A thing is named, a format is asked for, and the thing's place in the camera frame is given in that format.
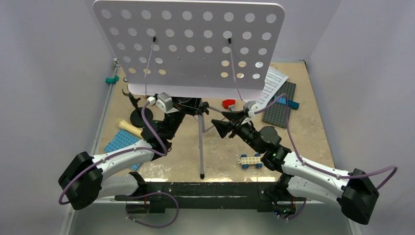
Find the black microphone stand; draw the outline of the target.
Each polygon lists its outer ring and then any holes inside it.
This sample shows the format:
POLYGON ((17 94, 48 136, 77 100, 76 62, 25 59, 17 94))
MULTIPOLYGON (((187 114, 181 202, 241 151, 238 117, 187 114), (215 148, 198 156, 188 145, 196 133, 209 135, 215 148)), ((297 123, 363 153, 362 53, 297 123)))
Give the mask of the black microphone stand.
POLYGON ((125 92, 122 89, 122 93, 124 96, 127 96, 134 107, 134 110, 130 114, 130 122, 133 126, 142 128, 144 126, 144 121, 142 117, 142 107, 138 106, 138 102, 141 100, 141 98, 135 98, 130 92, 125 92))

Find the lilac music stand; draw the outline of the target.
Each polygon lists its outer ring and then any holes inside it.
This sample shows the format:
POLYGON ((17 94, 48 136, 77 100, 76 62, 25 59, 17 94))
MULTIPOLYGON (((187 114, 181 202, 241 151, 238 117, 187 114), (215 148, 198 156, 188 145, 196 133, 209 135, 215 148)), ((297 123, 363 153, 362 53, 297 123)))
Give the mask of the lilac music stand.
POLYGON ((285 18, 269 2, 96 0, 92 9, 132 93, 245 103, 262 95, 285 18))

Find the sheet music page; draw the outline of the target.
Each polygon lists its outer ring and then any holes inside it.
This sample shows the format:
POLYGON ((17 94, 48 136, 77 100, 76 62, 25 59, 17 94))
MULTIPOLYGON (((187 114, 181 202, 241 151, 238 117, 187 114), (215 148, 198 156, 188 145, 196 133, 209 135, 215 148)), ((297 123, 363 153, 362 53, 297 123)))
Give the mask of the sheet music page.
POLYGON ((286 74, 272 67, 268 68, 262 95, 255 101, 259 109, 263 109, 268 105, 268 102, 274 97, 275 93, 282 87, 288 78, 289 76, 286 74))

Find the cream toy microphone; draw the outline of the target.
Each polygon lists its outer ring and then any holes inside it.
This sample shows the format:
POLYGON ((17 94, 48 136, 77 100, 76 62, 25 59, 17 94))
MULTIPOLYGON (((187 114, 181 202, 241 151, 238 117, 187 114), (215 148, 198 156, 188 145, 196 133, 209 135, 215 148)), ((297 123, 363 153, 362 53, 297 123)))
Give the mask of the cream toy microphone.
POLYGON ((116 123, 116 126, 119 127, 120 129, 122 129, 124 131, 127 131, 130 134, 135 135, 139 138, 142 138, 142 136, 141 136, 142 130, 140 128, 137 128, 137 127, 133 126, 132 124, 130 124, 126 120, 119 118, 119 119, 116 120, 115 123, 116 123))

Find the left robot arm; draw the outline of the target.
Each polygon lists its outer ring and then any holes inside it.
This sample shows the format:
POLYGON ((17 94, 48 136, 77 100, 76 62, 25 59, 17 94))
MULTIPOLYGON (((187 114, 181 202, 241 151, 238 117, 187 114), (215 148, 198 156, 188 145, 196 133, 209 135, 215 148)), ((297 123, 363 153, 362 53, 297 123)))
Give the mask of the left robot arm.
POLYGON ((145 115, 147 107, 157 106, 164 112, 163 120, 144 118, 139 141, 109 153, 77 154, 58 180, 62 193, 60 205, 71 204, 81 210, 96 199, 125 195, 140 200, 146 194, 145 185, 139 182, 136 172, 119 176, 118 173, 135 164, 155 161, 168 155, 170 140, 174 138, 185 116, 202 116, 209 113, 210 105, 200 98, 150 96, 141 108, 145 115))

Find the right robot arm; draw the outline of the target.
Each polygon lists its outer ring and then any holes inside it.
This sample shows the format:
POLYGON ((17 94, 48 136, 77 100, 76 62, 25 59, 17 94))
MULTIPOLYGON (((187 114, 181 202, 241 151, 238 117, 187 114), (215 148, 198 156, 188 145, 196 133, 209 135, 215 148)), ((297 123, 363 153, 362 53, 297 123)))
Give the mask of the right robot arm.
POLYGON ((297 155, 281 145, 281 137, 272 126, 256 130, 252 122, 244 123, 244 112, 222 112, 224 120, 211 123, 221 138, 238 136, 255 152, 270 171, 287 176, 287 181, 275 185, 276 196, 289 196, 339 205, 350 220, 367 225, 379 198, 379 192, 369 175, 360 169, 339 170, 297 155))

